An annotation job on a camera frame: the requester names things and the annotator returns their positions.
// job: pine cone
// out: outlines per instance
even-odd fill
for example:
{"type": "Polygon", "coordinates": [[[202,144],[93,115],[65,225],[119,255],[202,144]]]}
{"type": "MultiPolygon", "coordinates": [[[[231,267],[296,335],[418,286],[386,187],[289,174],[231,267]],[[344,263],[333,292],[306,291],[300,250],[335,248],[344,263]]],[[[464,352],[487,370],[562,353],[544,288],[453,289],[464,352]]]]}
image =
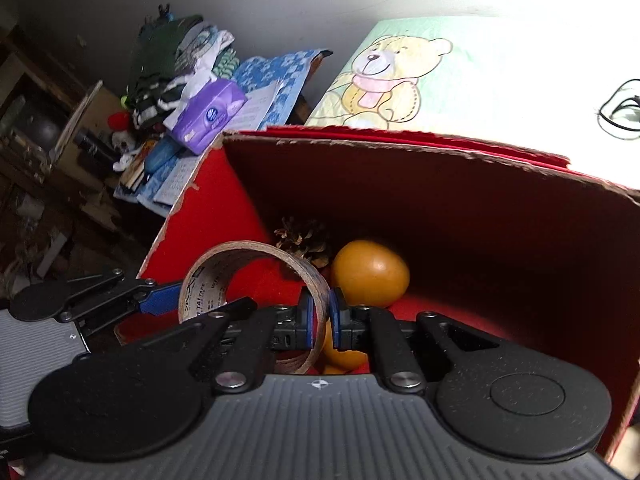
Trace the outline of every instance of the pine cone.
{"type": "Polygon", "coordinates": [[[273,232],[278,241],[276,247],[304,258],[316,269],[322,269],[329,264],[332,256],[328,243],[326,227],[318,220],[299,222],[293,216],[282,218],[282,228],[273,232]]]}

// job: metal bolt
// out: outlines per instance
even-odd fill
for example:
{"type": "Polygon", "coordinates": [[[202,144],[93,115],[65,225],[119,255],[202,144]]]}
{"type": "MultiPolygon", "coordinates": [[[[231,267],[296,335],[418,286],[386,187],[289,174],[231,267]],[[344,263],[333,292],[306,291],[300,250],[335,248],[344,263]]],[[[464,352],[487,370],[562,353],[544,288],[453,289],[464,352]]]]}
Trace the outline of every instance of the metal bolt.
{"type": "Polygon", "coordinates": [[[240,372],[222,372],[216,375],[216,382],[225,388],[239,388],[246,384],[246,377],[240,372]]]}
{"type": "Polygon", "coordinates": [[[414,372],[396,372],[390,379],[392,384],[399,388],[413,388],[420,385],[420,376],[414,372]]]}

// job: black circular joint cover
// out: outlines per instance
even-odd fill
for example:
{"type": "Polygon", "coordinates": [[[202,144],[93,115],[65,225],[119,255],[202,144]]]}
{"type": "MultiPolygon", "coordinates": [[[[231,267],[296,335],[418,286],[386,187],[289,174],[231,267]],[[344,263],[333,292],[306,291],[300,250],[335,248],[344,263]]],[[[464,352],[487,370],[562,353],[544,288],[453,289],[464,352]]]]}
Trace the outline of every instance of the black circular joint cover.
{"type": "Polygon", "coordinates": [[[70,288],[66,282],[42,282],[25,287],[11,300],[9,314],[20,321],[41,321],[62,312],[70,288]]]}
{"type": "Polygon", "coordinates": [[[196,421],[201,389],[151,352],[92,356],[41,380],[29,421],[51,450],[89,462],[130,460],[168,446],[196,421]]]}
{"type": "Polygon", "coordinates": [[[436,393],[449,427],[489,452],[554,460],[593,447],[611,401],[594,375],[517,346],[468,352],[436,393]]]}

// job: tape roll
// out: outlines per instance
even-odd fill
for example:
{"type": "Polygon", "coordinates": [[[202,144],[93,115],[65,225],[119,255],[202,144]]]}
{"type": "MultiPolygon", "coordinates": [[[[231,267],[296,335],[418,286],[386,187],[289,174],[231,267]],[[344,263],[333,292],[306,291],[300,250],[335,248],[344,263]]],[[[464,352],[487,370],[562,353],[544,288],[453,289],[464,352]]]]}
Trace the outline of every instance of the tape roll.
{"type": "Polygon", "coordinates": [[[276,258],[287,264],[305,282],[314,299],[316,334],[313,348],[301,356],[276,362],[279,373],[303,374],[320,355],[329,305],[329,285],[306,260],[269,244],[250,240],[217,245],[198,258],[187,273],[180,289],[178,319],[182,323],[225,304],[226,289],[234,274],[260,258],[276,258]]]}

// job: cardboard box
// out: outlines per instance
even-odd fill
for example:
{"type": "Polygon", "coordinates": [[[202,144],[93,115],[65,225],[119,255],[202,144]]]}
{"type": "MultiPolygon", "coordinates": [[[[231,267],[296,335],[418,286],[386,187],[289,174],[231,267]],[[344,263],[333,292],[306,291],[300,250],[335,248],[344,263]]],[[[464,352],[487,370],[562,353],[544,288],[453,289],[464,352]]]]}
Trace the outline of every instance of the cardboard box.
{"type": "MultiPolygon", "coordinates": [[[[141,275],[180,280],[216,244],[273,242],[288,215],[325,221],[337,248],[389,240],[411,269],[408,293],[390,308],[397,317],[435,310],[596,374],[613,402],[598,448],[610,460],[638,394],[637,198],[567,170],[560,156],[459,137],[226,135],[206,152],[141,275]]],[[[278,265],[255,262],[228,298],[294,303],[299,290],[278,265]]]]}

